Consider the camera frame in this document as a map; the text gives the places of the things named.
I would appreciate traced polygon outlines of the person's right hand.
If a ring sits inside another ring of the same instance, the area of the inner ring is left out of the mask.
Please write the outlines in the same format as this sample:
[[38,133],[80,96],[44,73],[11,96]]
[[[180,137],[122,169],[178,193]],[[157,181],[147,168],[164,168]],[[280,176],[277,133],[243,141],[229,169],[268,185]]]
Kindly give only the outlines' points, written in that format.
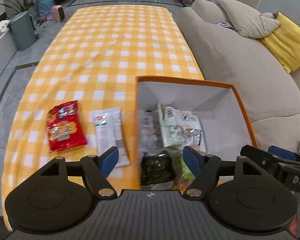
[[288,231],[297,239],[300,238],[300,233],[298,233],[297,229],[298,229],[298,221],[296,219],[296,215],[294,215],[293,220],[291,221],[289,227],[288,227]]

